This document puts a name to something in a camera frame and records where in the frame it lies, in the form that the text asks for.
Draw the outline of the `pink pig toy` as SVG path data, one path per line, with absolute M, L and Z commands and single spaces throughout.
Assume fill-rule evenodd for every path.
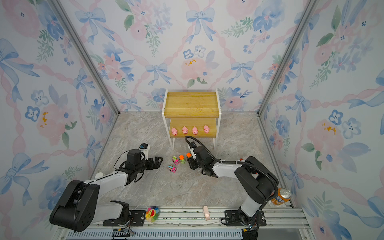
M 192 132 L 193 132 L 194 135 L 197 135 L 198 134 L 198 128 L 197 127 L 193 127 Z
M 172 135 L 177 136 L 178 135 L 178 130 L 176 128 L 171 129 Z
M 189 130 L 188 130 L 188 128 L 186 126 L 183 126 L 182 132 L 183 132 L 184 135 L 187 135 Z
M 208 134 L 210 132 L 210 128 L 208 125 L 204 126 L 204 133 Z

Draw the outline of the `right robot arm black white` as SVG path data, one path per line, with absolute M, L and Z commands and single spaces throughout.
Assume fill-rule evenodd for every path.
M 240 223 L 247 227 L 259 224 L 262 209 L 277 196 L 278 178 L 253 156 L 244 161 L 224 161 L 198 139 L 186 136 L 185 141 L 192 154 L 190 168 L 199 168 L 203 175 L 213 178 L 237 179 L 248 195 L 238 210 Z

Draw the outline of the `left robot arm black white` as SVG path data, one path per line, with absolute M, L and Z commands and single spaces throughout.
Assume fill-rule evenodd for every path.
M 114 189 L 138 182 L 138 174 L 159 169 L 164 159 L 158 156 L 150 158 L 149 148 L 129 150 L 125 155 L 126 160 L 108 175 L 87 181 L 71 181 L 52 210 L 50 223 L 74 232 L 82 232 L 98 222 L 129 225 L 134 217 L 128 203 L 111 201 L 100 204 L 99 198 Z

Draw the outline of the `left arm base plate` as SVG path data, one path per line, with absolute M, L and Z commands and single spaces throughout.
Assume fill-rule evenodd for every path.
M 145 222 L 145 210 L 129 210 L 122 213 L 117 219 L 105 220 L 104 227 L 142 227 Z

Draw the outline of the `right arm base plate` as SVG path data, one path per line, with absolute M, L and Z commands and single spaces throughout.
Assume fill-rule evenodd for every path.
M 265 227 L 266 217 L 263 211 L 257 211 L 253 217 L 248 217 L 246 214 L 241 213 L 240 210 L 225 210 L 225 217 L 222 218 L 222 224 L 228 227 L 253 227 L 260 225 Z

